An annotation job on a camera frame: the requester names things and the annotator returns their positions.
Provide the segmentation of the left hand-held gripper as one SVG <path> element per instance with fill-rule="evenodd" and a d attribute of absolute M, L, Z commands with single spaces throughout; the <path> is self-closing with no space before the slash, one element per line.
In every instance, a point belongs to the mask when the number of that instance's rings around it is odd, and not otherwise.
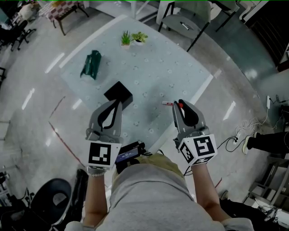
<path fill-rule="evenodd" d="M 86 130 L 89 167 L 104 170 L 113 168 L 123 144 L 123 138 L 120 137 L 121 120 L 122 102 L 119 100 L 108 101 L 92 113 L 89 129 Z"/>

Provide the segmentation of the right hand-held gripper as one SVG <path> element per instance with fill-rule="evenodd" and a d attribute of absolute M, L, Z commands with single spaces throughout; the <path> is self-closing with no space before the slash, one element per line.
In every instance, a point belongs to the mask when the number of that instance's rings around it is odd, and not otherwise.
<path fill-rule="evenodd" d="M 218 154 L 215 137 L 206 126 L 203 113 L 196 106 L 179 99 L 174 101 L 172 113 L 179 132 L 174 142 L 185 164 L 204 164 Z"/>

